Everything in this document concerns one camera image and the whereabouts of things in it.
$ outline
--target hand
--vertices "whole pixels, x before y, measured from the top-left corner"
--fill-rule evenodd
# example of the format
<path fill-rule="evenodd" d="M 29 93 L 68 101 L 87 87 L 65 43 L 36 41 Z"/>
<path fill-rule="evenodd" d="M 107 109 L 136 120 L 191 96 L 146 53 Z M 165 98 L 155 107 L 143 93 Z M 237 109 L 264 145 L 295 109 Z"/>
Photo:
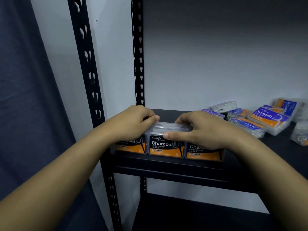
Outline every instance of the hand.
<path fill-rule="evenodd" d="M 112 143 L 130 141 L 140 137 L 159 119 L 160 117 L 155 115 L 153 110 L 142 105 L 131 105 L 97 128 L 102 132 L 108 132 Z"/>
<path fill-rule="evenodd" d="M 208 150 L 219 148 L 232 150 L 239 136 L 247 135 L 244 130 L 206 112 L 184 113 L 175 121 L 178 124 L 192 124 L 191 132 L 165 132 L 164 138 L 185 141 Z"/>

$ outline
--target fingernail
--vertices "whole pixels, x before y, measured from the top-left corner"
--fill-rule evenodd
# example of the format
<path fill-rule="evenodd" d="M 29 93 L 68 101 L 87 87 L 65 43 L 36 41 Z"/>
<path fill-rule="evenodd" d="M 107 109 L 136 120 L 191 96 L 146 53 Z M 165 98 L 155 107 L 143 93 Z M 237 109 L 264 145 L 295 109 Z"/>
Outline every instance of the fingernail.
<path fill-rule="evenodd" d="M 169 133 L 163 133 L 163 137 L 164 137 L 165 139 L 169 138 Z"/>

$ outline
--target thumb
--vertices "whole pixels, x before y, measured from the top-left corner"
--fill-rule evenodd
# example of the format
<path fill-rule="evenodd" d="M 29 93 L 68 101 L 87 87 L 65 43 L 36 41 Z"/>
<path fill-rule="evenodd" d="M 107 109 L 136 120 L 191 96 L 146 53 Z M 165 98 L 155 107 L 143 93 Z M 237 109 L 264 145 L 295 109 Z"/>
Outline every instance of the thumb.
<path fill-rule="evenodd" d="M 157 121 L 159 121 L 159 119 L 160 116 L 157 115 L 151 116 L 146 120 L 144 120 L 143 122 L 141 122 L 141 126 L 142 128 L 144 128 L 144 131 L 146 131 L 148 128 L 150 128 L 150 126 L 154 125 Z"/>
<path fill-rule="evenodd" d="M 173 141 L 184 141 L 189 143 L 194 143 L 195 138 L 193 137 L 193 132 L 165 132 L 163 134 L 164 139 Z"/>

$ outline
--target shelf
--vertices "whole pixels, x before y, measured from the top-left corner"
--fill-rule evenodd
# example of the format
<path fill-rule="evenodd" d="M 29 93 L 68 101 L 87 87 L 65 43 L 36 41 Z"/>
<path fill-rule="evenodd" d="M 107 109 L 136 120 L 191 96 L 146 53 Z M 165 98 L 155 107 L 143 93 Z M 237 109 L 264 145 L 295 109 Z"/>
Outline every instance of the shelf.
<path fill-rule="evenodd" d="M 184 111 L 154 109 L 154 112 L 162 122 L 174 122 Z M 292 123 L 278 136 L 266 133 L 262 142 L 308 178 L 308 147 L 289 140 L 294 126 Z M 111 170 L 116 173 L 256 193 L 252 179 L 228 151 L 223 162 L 112 152 L 107 157 Z"/>
<path fill-rule="evenodd" d="M 270 214 L 147 193 L 141 197 L 132 231 L 280 230 Z"/>

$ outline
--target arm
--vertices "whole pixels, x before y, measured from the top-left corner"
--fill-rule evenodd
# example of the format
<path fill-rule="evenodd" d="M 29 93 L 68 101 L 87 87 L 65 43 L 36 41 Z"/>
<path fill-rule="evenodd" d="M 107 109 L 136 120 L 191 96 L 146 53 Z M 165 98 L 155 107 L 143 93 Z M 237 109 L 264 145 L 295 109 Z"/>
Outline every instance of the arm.
<path fill-rule="evenodd" d="M 176 123 L 193 124 L 191 132 L 164 133 L 209 150 L 232 151 L 257 182 L 267 209 L 287 230 L 308 230 L 308 181 L 254 136 L 205 112 L 182 114 Z"/>
<path fill-rule="evenodd" d="M 103 152 L 138 138 L 158 120 L 152 110 L 134 105 L 93 129 L 0 202 L 0 230 L 54 230 Z"/>

